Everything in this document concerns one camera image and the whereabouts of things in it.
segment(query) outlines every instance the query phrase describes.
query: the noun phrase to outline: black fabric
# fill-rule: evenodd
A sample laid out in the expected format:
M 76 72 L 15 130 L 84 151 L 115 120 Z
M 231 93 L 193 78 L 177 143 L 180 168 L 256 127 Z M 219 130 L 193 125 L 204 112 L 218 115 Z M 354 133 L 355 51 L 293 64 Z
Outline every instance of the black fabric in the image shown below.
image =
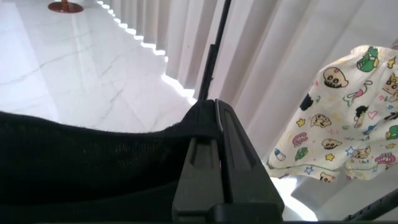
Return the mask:
M 214 101 L 199 101 L 180 123 L 144 134 L 0 113 L 0 219 L 171 221 L 192 137 L 219 138 Z

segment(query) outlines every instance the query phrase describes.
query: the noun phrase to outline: brown stool base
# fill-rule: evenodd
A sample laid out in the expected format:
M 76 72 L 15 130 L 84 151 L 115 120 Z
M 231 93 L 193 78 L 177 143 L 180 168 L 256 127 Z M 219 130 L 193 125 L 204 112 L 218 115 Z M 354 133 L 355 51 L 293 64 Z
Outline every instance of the brown stool base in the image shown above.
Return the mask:
M 62 2 L 53 2 L 49 4 L 49 9 L 51 11 L 61 12 L 61 13 L 78 13 L 83 10 L 83 7 L 79 4 L 72 2 L 68 2 L 66 7 Z

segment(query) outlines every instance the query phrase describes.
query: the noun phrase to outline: pink heart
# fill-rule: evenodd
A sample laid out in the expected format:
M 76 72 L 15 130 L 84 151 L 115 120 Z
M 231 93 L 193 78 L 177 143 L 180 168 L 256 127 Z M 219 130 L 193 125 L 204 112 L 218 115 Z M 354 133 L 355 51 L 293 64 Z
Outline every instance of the pink heart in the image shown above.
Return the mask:
M 373 119 L 377 115 L 377 111 L 369 111 L 368 116 L 370 119 Z

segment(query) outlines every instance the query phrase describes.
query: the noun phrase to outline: black pole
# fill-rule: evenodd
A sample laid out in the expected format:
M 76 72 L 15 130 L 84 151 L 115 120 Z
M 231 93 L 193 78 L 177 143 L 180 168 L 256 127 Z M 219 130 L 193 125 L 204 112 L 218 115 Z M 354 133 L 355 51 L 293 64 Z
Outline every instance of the black pole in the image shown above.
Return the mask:
M 209 53 L 207 56 L 205 72 L 201 80 L 200 90 L 198 100 L 206 100 L 210 83 L 213 79 L 214 67 L 216 65 L 218 50 L 220 49 L 221 39 L 223 37 L 223 32 L 225 28 L 226 19 L 228 16 L 229 6 L 231 5 L 231 0 L 225 0 L 223 13 L 221 14 L 220 25 L 218 26 L 216 43 L 210 45 Z

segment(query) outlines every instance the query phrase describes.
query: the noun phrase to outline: hanging clothing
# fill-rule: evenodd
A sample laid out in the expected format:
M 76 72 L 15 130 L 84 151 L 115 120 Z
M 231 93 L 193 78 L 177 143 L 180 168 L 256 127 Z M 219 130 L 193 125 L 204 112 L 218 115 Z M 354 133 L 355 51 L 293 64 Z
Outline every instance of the hanging clothing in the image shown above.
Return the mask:
M 360 46 L 321 69 L 266 162 L 270 176 L 369 180 L 398 156 L 397 50 Z

